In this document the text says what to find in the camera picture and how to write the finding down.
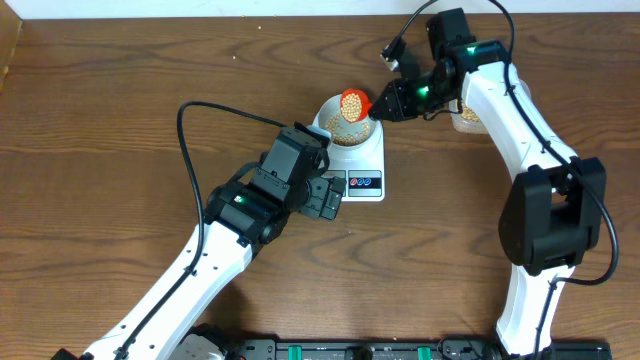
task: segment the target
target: wooden table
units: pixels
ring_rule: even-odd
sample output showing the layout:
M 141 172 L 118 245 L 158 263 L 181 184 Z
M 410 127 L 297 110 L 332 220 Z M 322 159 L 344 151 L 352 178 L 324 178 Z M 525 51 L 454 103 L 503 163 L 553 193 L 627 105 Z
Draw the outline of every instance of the wooden table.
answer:
M 507 40 L 498 15 L 470 16 Z M 401 17 L 29 21 L 0 96 L 0 357 L 81 353 L 126 315 L 196 223 L 175 134 L 186 100 L 310 123 L 347 87 L 393 78 L 378 54 Z M 423 23 L 406 36 L 426 66 Z M 637 358 L 640 335 L 640 15 L 521 15 L 515 63 L 549 124 L 608 172 L 621 241 L 613 280 L 568 286 L 555 338 L 606 339 Z M 186 134 L 206 196 L 277 130 L 209 109 Z M 497 221 L 510 188 L 487 136 L 448 116 L 385 124 L 387 198 L 335 223 L 292 216 L 200 321 L 283 339 L 488 334 L 510 263 Z M 576 277 L 609 261 L 604 228 Z

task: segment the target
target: white scale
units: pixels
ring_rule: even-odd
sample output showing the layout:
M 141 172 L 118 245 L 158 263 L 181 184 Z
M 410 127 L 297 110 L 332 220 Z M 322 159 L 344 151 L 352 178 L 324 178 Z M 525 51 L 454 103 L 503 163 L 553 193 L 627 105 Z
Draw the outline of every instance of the white scale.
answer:
M 329 133 L 329 119 L 340 113 L 340 97 L 341 95 L 336 95 L 322 105 L 313 120 L 313 126 Z M 342 116 L 339 121 L 344 128 L 350 126 Z M 341 146 L 332 141 L 328 147 L 330 164 L 324 176 L 347 180 L 347 188 L 342 196 L 342 201 L 346 202 L 382 201 L 385 194 L 382 123 L 371 120 L 368 116 L 362 121 L 368 121 L 372 130 L 364 142 L 354 146 Z

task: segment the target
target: kitchen scale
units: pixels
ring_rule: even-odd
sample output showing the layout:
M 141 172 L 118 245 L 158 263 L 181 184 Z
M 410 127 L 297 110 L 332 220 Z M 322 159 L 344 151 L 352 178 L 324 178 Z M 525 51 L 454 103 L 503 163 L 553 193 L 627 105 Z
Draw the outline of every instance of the kitchen scale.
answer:
M 368 116 L 357 123 L 347 122 L 340 115 L 340 97 L 336 95 L 327 100 L 313 120 L 314 126 L 332 133 L 331 144 L 327 148 L 330 164 L 324 176 L 347 180 L 342 201 L 382 201 L 385 195 L 382 123 Z M 349 145 L 336 143 L 337 139 L 347 138 L 350 139 Z

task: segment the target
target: green led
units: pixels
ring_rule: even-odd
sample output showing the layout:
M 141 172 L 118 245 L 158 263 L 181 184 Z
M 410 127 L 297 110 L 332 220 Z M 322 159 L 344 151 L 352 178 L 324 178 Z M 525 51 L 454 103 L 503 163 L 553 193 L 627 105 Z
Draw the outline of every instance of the green led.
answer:
M 418 94 L 420 94 L 420 96 L 425 96 L 426 97 L 428 93 L 429 93 L 429 87 L 428 86 L 425 86 L 425 87 L 422 87 L 422 88 L 418 89 Z

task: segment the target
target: white backdrop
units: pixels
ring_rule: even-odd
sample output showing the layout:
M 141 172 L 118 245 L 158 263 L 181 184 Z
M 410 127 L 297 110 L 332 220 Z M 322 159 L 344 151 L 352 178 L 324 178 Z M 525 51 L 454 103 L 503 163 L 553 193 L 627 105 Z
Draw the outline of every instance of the white backdrop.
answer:
M 5 0 L 22 19 L 389 15 L 414 12 L 426 0 Z M 640 0 L 502 0 L 514 13 L 637 12 Z M 428 13 L 463 7 L 497 12 L 486 0 L 440 0 Z

